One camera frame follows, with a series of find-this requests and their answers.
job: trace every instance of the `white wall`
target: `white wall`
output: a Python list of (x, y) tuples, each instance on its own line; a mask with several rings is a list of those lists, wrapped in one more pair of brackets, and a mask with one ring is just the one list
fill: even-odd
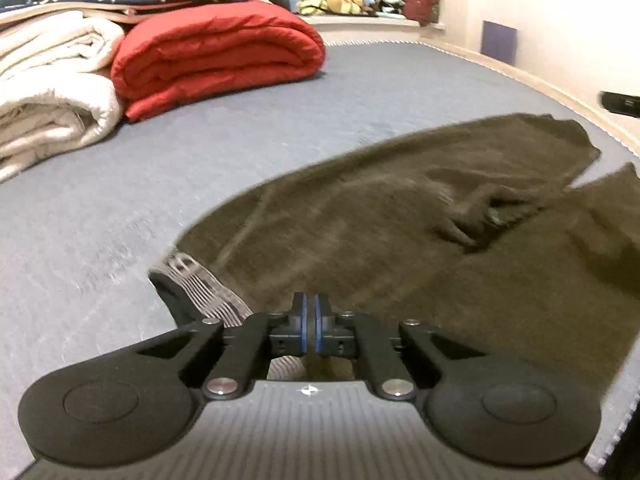
[[(640, 0), (442, 1), (449, 43), (479, 51), (482, 20), (518, 30), (517, 67), (593, 107), (600, 90), (640, 95)], [(640, 120), (607, 115), (640, 139)]]

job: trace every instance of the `purple square on wall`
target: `purple square on wall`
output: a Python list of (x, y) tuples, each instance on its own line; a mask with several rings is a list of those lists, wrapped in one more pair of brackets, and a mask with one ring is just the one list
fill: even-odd
[(499, 23), (482, 22), (482, 47), (480, 54), (515, 66), (518, 31)]

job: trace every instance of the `folded red blanket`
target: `folded red blanket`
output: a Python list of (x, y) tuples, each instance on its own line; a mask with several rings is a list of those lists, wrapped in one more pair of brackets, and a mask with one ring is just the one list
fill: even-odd
[(111, 67), (139, 121), (223, 92), (303, 79), (324, 63), (316, 30), (282, 7), (250, 1), (160, 14), (136, 25)]

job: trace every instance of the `white comforter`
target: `white comforter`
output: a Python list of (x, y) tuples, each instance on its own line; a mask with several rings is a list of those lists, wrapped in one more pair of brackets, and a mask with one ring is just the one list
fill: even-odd
[(103, 139), (121, 117), (113, 83), (97, 74), (41, 67), (0, 82), (0, 182)]
[(95, 72), (111, 63), (123, 37), (116, 23), (82, 10), (27, 20), (0, 32), (0, 81), (45, 65)]

